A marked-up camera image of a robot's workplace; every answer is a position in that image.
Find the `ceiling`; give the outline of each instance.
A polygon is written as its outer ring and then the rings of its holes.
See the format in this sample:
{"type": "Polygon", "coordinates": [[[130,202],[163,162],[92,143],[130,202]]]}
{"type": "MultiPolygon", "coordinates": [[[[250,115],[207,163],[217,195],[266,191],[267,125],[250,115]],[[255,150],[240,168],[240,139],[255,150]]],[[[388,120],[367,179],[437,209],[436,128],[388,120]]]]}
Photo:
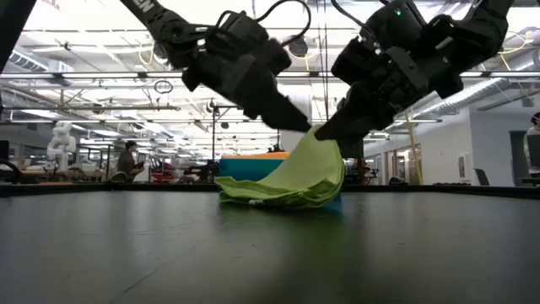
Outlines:
{"type": "MultiPolygon", "coordinates": [[[[189,2],[189,5],[185,5],[185,1],[178,0],[160,0],[160,2],[188,21],[198,24],[215,24],[225,10],[236,12],[244,10],[250,16],[259,17],[275,3],[274,0],[197,0],[189,2]]],[[[293,57],[293,64],[289,71],[327,71],[338,53],[358,34],[359,29],[354,22],[336,11],[329,1],[309,0],[307,2],[312,14],[310,29],[305,34],[305,40],[310,46],[308,58],[293,57]]],[[[381,7],[380,3],[372,1],[341,1],[341,3],[347,11],[361,20],[366,20],[381,7]]],[[[460,19],[469,7],[468,4],[459,2],[417,1],[416,3],[426,20],[440,13],[451,14],[455,19],[460,19]]],[[[534,8],[537,3],[522,0],[516,1],[516,6],[508,15],[510,28],[505,47],[507,49],[522,47],[522,49],[508,54],[506,57],[509,61],[513,57],[520,56],[522,52],[530,51],[530,48],[540,40],[538,30],[533,30],[527,37],[526,46],[524,46],[522,35],[513,34],[529,27],[540,27],[540,21],[537,18],[540,8],[534,8]]],[[[301,5],[285,3],[264,19],[262,25],[267,28],[270,36],[283,40],[300,32],[306,20],[307,14],[301,5]]],[[[24,28],[18,47],[22,47],[20,50],[28,56],[42,62],[51,59],[64,62],[75,72],[169,70],[153,56],[151,51],[153,43],[144,26],[118,0],[40,0],[24,28]]],[[[499,68],[501,63],[499,58],[495,58],[487,61],[482,68],[488,70],[499,68]]],[[[11,64],[7,66],[6,72],[27,71],[11,64]]],[[[206,111],[206,107],[211,100],[219,105],[230,104],[207,88],[199,87],[195,92],[190,92],[179,79],[171,79],[170,82],[174,85],[174,90],[169,94],[157,93],[153,89],[154,82],[143,82],[140,79],[108,80],[102,83],[80,80],[77,84],[86,85],[86,90],[64,90],[63,93],[60,90],[50,90],[47,84],[35,81],[17,81],[12,84],[43,95],[54,103],[69,100],[69,105],[73,107],[95,104],[155,106],[159,99],[161,105],[169,104],[176,108],[176,111],[152,110],[130,113],[134,115],[132,118],[138,119],[208,120],[211,119],[211,114],[206,111]],[[120,86],[122,89],[112,89],[113,86],[120,86]]],[[[308,93],[313,98],[311,115],[314,119],[326,118],[325,95],[329,100],[329,115],[332,115],[335,112],[336,101],[344,97],[348,90],[346,84],[335,80],[331,81],[327,88],[321,79],[302,79],[295,82],[279,80],[279,83],[284,91],[294,91],[299,84],[309,85],[308,93]]],[[[508,106],[501,106],[496,111],[502,111],[506,107],[508,106]]],[[[91,111],[77,111],[77,114],[88,119],[105,120],[111,118],[114,113],[106,111],[102,114],[94,114],[91,111]]],[[[244,119],[244,117],[242,112],[236,109],[227,111],[221,117],[222,122],[238,119],[244,119]]],[[[109,125],[107,127],[116,128],[120,133],[132,131],[128,126],[109,125]]],[[[206,140],[206,142],[211,139],[211,134],[205,131],[205,129],[211,129],[211,123],[198,125],[171,123],[162,127],[168,132],[186,138],[203,138],[200,140],[206,140]]],[[[275,143],[276,132],[258,122],[234,122],[230,123],[227,129],[219,124],[216,128],[224,138],[229,135],[232,137],[233,133],[259,133],[260,136],[255,142],[247,142],[251,144],[250,148],[263,149],[275,143]]]]}

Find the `chair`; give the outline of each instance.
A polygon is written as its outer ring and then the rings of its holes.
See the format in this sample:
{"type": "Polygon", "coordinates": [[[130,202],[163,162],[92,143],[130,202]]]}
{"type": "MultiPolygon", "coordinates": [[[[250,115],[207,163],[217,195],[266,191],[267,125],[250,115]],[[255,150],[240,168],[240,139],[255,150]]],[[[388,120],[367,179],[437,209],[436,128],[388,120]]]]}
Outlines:
{"type": "Polygon", "coordinates": [[[489,180],[488,176],[486,176],[486,172],[482,169],[474,168],[474,171],[476,172],[476,176],[478,178],[478,182],[480,182],[480,186],[489,186],[489,180]]]}

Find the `crumpled fabric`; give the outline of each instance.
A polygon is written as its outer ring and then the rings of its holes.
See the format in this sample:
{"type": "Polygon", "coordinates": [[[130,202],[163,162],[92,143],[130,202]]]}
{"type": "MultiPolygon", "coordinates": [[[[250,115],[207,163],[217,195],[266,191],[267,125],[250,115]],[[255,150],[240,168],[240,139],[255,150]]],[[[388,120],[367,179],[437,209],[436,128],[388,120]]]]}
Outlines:
{"type": "Polygon", "coordinates": [[[218,177],[221,202],[306,209],[334,199],[343,184],[345,167],[335,140],[315,138],[319,127],[314,126],[290,156],[259,182],[218,177]]]}

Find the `teal box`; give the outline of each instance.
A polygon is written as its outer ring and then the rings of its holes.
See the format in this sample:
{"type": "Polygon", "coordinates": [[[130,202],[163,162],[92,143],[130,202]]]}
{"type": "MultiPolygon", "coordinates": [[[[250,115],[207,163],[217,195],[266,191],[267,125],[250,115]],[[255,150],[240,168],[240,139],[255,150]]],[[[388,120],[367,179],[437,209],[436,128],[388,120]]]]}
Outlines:
{"type": "Polygon", "coordinates": [[[276,170],[283,160],[222,159],[219,175],[231,176],[236,181],[258,182],[276,170]]]}

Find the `lime green towel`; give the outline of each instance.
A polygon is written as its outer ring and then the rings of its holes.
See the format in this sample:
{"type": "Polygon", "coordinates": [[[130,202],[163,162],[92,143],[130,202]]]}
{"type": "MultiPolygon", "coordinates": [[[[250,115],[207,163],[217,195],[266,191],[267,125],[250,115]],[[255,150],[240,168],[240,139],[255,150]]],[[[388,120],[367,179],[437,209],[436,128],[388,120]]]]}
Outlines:
{"type": "Polygon", "coordinates": [[[219,177],[223,203],[264,204],[291,209],[317,208],[338,195],[343,160],[335,140],[315,138],[313,127],[290,156],[259,182],[219,177]]]}

